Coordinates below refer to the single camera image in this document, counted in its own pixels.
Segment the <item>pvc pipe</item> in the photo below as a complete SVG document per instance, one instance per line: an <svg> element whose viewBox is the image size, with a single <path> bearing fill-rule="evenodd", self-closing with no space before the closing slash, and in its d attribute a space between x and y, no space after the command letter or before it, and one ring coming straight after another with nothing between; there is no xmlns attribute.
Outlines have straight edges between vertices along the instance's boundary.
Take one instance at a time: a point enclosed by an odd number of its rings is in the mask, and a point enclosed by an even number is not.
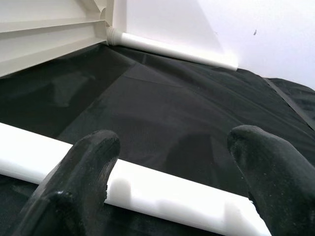
<svg viewBox="0 0 315 236"><path fill-rule="evenodd" d="M40 184L72 145L0 123L0 174ZM270 236L248 198L118 160L106 203L225 236Z"/></svg>
<svg viewBox="0 0 315 236"><path fill-rule="evenodd" d="M194 48L171 45L156 40L139 37L107 27L107 44L122 45L138 50L165 55L167 57L192 61L205 65L237 70L237 61L232 55L199 51Z"/></svg>

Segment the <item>white wall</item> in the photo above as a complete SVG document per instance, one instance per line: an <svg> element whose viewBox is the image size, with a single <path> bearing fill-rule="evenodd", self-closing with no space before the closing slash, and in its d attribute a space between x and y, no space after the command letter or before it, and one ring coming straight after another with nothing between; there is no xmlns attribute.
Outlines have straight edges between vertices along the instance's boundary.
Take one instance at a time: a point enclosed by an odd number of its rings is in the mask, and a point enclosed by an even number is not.
<svg viewBox="0 0 315 236"><path fill-rule="evenodd" d="M198 49L315 89L314 0L116 0L114 26Z"/></svg>

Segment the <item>white pipe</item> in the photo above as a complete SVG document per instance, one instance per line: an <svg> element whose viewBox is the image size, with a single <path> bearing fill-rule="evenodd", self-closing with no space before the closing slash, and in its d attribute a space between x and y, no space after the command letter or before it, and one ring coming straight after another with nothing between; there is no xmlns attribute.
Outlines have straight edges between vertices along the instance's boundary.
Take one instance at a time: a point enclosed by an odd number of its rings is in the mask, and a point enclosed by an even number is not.
<svg viewBox="0 0 315 236"><path fill-rule="evenodd" d="M40 184L72 145L0 123L0 174ZM270 236L248 198L118 160L108 204L225 236Z"/></svg>
<svg viewBox="0 0 315 236"><path fill-rule="evenodd" d="M130 33L120 32L113 27L107 27L107 44L122 45L167 57L219 66L231 70L236 70L238 66L236 59L232 55L204 52L194 48L171 45Z"/></svg>

